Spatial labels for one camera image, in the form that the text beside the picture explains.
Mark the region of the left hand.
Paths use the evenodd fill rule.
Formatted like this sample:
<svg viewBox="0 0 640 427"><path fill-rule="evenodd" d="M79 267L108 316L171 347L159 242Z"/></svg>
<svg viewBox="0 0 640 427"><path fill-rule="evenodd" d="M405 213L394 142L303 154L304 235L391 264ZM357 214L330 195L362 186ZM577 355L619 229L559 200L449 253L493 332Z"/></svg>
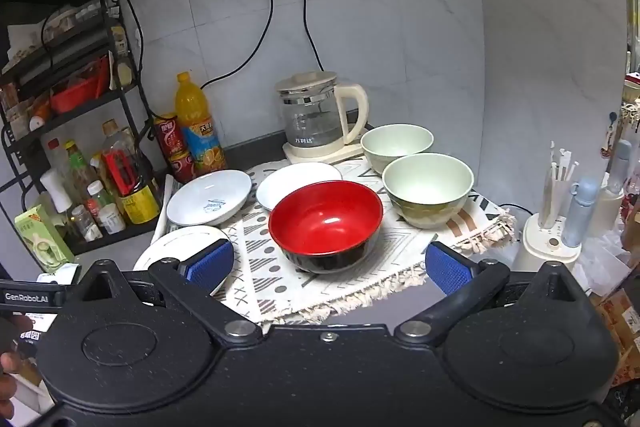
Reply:
<svg viewBox="0 0 640 427"><path fill-rule="evenodd" d="M32 320L26 315L14 314L10 322L20 331L28 332L32 329ZM14 405L11 399L17 391L17 383L14 374L22 368L21 355L14 347L1 353L1 425L9 421L14 416Z"/></svg>

